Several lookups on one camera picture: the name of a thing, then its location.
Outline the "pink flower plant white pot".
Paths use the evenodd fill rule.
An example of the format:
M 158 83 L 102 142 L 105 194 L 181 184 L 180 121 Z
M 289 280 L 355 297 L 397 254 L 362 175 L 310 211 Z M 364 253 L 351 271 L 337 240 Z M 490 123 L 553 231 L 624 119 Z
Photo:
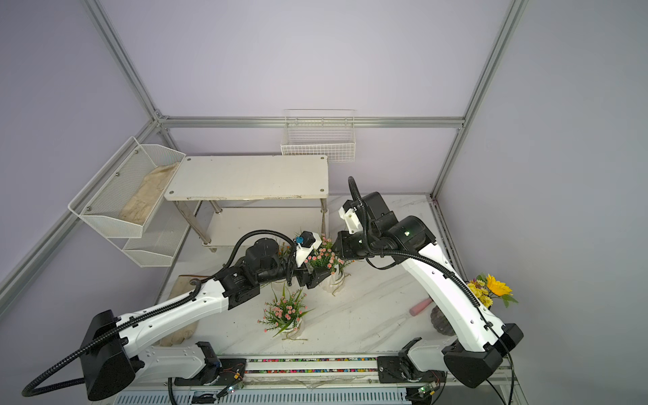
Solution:
M 330 277 L 326 278 L 318 286 L 322 285 L 324 290 L 335 296 L 342 287 L 347 278 L 346 268 L 353 262 L 344 261 L 332 251 L 333 241 L 326 236 L 322 237 L 322 244 L 317 252 L 313 253 L 310 261 L 305 263 L 306 269 L 312 271 L 313 268 L 327 267 L 332 269 Z

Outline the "orange flower plant white pot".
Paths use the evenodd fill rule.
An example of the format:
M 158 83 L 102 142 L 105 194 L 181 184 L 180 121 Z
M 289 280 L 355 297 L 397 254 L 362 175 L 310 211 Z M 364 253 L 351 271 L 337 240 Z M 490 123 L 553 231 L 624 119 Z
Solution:
M 282 243 L 278 248 L 278 256 L 281 259 L 288 259 L 292 254 L 292 249 L 290 245 Z

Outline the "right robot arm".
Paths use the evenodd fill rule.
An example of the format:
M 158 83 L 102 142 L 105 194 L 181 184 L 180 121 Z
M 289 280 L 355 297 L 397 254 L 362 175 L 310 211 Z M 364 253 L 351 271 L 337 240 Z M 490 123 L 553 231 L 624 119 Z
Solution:
M 346 201 L 339 217 L 346 228 L 337 234 L 336 254 L 355 261 L 392 258 L 425 289 L 452 327 L 455 339 L 449 344 L 414 343 L 407 350 L 409 364 L 418 371 L 447 371 L 470 388 L 491 378 L 524 334 L 479 301 L 430 228 L 415 216 L 398 219 L 378 192 Z

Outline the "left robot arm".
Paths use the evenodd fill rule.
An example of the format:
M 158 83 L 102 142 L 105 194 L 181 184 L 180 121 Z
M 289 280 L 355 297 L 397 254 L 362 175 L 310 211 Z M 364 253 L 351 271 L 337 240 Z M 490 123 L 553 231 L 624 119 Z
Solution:
M 226 264 L 212 276 L 191 280 L 189 292 L 150 308 L 122 316 L 111 310 L 96 315 L 80 348 L 87 398 L 109 398 L 136 379 L 180 378 L 193 384 L 214 381 L 220 370 L 211 344 L 198 343 L 197 358 L 166 356 L 148 360 L 144 352 L 161 339 L 203 318 L 235 309 L 257 297 L 263 285 L 297 281 L 312 289 L 330 274 L 330 263 L 317 270 L 312 263 L 332 251 L 332 241 L 303 232 L 281 251 L 281 234 L 265 229 L 243 236 Z

